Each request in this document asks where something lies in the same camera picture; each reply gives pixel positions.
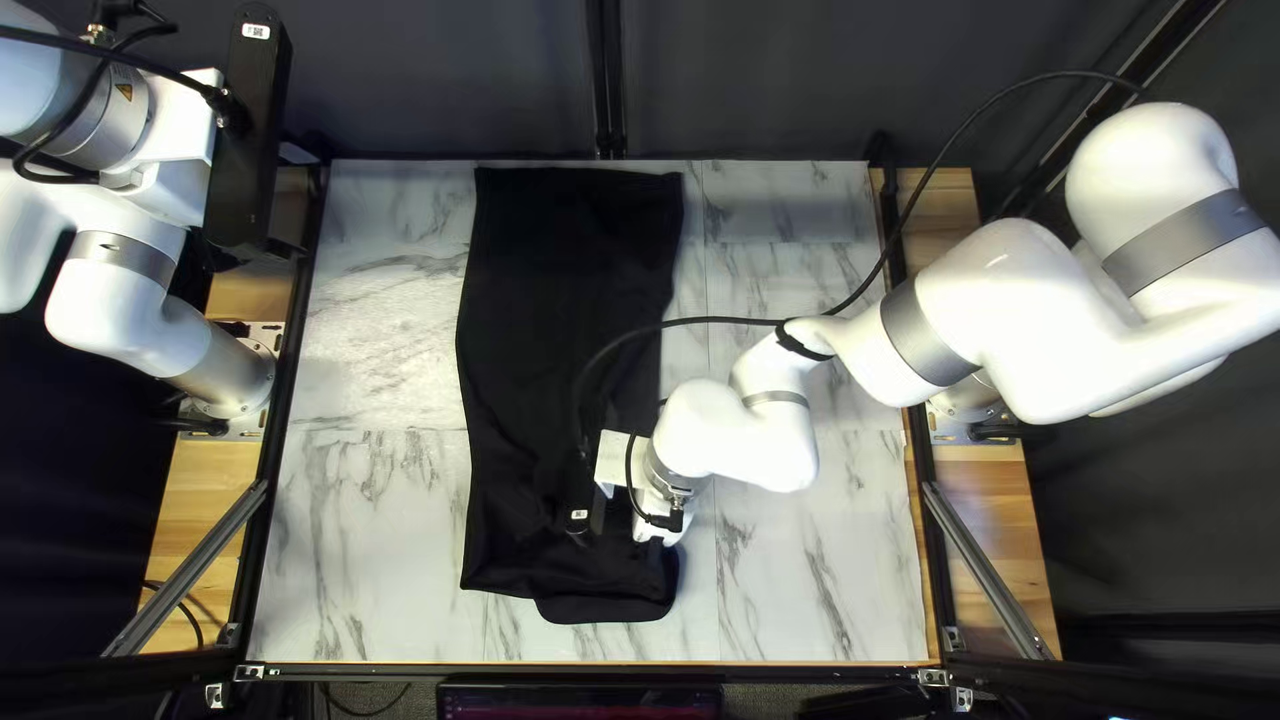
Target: white marble tile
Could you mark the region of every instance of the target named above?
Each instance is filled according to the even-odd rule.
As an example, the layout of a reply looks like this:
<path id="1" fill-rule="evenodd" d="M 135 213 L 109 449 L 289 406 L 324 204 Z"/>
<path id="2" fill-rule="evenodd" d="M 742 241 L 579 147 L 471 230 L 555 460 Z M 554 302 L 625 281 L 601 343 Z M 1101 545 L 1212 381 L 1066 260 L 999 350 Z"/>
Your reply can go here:
<path id="1" fill-rule="evenodd" d="M 714 195 L 701 187 L 712 163 L 520 165 L 685 173 L 685 233 L 668 318 L 813 311 L 840 300 L 860 279 L 858 268 L 874 260 L 868 242 L 746 242 L 767 233 L 732 223 L 717 227 L 737 227 L 722 238 L 742 245 L 705 243 L 712 213 L 718 223 L 732 219 L 724 208 L 750 205 L 735 205 L 727 190 L 717 196 L 719 205 L 704 205 L 703 196 L 709 202 Z M 778 178 L 813 174 L 814 167 L 785 165 L 769 169 L 769 187 L 803 195 Z M 838 416 L 818 423 L 823 457 L 835 460 L 824 462 L 817 489 L 782 497 L 721 482 L 699 498 L 701 515 L 682 543 L 681 585 L 667 618 L 553 625 L 532 601 L 458 589 L 470 456 L 453 337 L 475 208 L 474 167 L 335 164 L 250 657 L 538 662 L 923 656 L 919 571 L 897 450 L 901 425 L 896 411 L 868 406 L 847 375 L 815 375 L 826 388 L 815 396 L 815 416 Z M 819 183 L 818 200 L 833 201 L 832 188 L 845 187 L 845 179 L 856 187 L 851 167 L 818 164 L 818 174 L 828 178 Z M 724 187 L 739 177 L 735 169 L 717 172 Z M 874 213 L 867 201 L 865 209 L 846 214 Z M 838 224 L 832 218 L 840 210 L 796 215 L 795 208 L 788 205 L 792 219 L 803 217 L 792 228 L 801 232 Z M 750 211 L 744 213 L 735 222 L 745 223 Z M 860 232 L 856 223 L 850 227 Z M 691 377 L 723 377 L 736 348 L 753 337 L 742 328 L 668 331 L 662 392 Z M 728 505 L 721 507 L 726 493 Z M 792 605 L 783 611 L 785 603 Z"/>
<path id="2" fill-rule="evenodd" d="M 334 165 L 292 427 L 466 428 L 453 336 L 472 168 Z"/>
<path id="3" fill-rule="evenodd" d="M 819 313 L 863 279 L 869 243 L 710 243 L 713 314 Z M 879 283 L 859 302 L 882 295 Z M 727 377 L 769 328 L 713 327 L 710 368 Z M 923 660 L 924 609 L 902 468 L 901 418 L 836 363 L 806 379 L 820 470 L 777 495 L 716 480 L 724 660 Z"/>
<path id="4" fill-rule="evenodd" d="M 291 432 L 248 657 L 480 661 L 485 593 L 458 589 L 461 430 Z"/>
<path id="5" fill-rule="evenodd" d="M 707 242 L 876 237 L 867 163 L 705 160 Z"/>

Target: black garment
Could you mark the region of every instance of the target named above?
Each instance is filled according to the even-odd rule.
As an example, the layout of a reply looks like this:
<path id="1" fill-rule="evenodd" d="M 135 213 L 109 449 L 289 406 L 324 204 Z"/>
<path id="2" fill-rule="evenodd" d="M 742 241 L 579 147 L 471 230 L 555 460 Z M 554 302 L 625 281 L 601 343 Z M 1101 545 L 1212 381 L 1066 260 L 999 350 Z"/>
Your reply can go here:
<path id="1" fill-rule="evenodd" d="M 471 441 L 462 588 L 532 597 L 553 623 L 657 620 L 678 562 L 631 541 L 614 493 L 585 544 L 566 498 L 594 460 L 570 429 L 573 375 L 618 334 L 662 319 L 684 220 L 678 173 L 480 168 L 457 355 Z M 598 373 L 584 430 L 644 432 L 657 419 L 659 340 L 632 342 Z"/>

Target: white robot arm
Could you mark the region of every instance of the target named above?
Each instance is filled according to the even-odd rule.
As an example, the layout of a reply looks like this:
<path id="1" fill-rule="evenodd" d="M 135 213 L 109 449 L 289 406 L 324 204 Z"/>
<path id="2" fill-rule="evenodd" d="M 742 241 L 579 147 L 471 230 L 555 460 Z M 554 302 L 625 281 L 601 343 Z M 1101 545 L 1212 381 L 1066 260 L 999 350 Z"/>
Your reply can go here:
<path id="1" fill-rule="evenodd" d="M 787 322 L 728 384 L 677 387 L 635 459 L 644 495 L 678 510 L 710 475 L 777 492 L 813 483 L 803 379 L 823 356 L 895 407 L 982 369 L 1019 419 L 1047 424 L 1172 392 L 1280 329 L 1280 242 L 1236 190 L 1208 115 L 1128 109 L 1085 138 L 1066 182 L 1074 254 L 1030 220 L 993 222 L 855 318 Z M 678 539 L 637 521 L 637 539 L 655 534 Z"/>
<path id="2" fill-rule="evenodd" d="M 56 32 L 13 0 L 0 0 L 0 24 Z M 96 65 L 96 58 L 0 40 L 0 136 L 26 143 L 45 133 L 74 106 Z M 187 74 L 221 85 L 215 69 Z M 204 223 L 214 132 L 200 95 L 111 65 L 45 147 L 99 172 L 97 184 L 31 182 L 0 161 L 0 313 L 31 301 L 58 238 L 74 232 L 45 307 L 50 334 L 187 391 L 207 415 L 234 418 L 268 401 L 271 361 L 168 295 L 187 231 Z"/>

